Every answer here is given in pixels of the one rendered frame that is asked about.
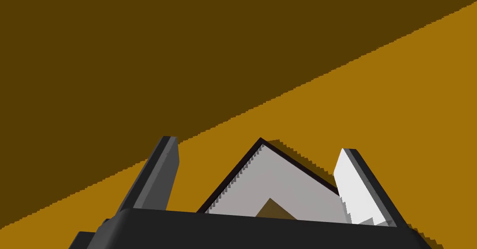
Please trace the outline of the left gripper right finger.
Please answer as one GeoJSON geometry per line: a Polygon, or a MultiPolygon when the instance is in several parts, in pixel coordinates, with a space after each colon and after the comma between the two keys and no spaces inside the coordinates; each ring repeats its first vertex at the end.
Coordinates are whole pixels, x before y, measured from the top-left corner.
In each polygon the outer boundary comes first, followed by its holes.
{"type": "Polygon", "coordinates": [[[341,149],[334,179],[348,223],[396,227],[350,149],[341,149]]]}

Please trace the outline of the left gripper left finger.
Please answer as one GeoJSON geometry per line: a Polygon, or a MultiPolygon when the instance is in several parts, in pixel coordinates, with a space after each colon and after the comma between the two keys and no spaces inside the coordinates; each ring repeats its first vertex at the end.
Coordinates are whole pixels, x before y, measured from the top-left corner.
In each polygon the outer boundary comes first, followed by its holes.
{"type": "Polygon", "coordinates": [[[125,209],[166,210],[179,167],[176,137],[163,136],[121,203],[125,209]]]}

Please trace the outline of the grey black-edged cabinet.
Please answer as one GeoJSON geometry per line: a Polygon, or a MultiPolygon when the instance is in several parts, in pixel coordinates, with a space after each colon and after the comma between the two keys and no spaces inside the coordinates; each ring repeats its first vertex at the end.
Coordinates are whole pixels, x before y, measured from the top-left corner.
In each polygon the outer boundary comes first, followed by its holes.
{"type": "Polygon", "coordinates": [[[334,185],[262,138],[198,211],[255,217],[270,205],[299,221],[351,222],[334,185]]]}

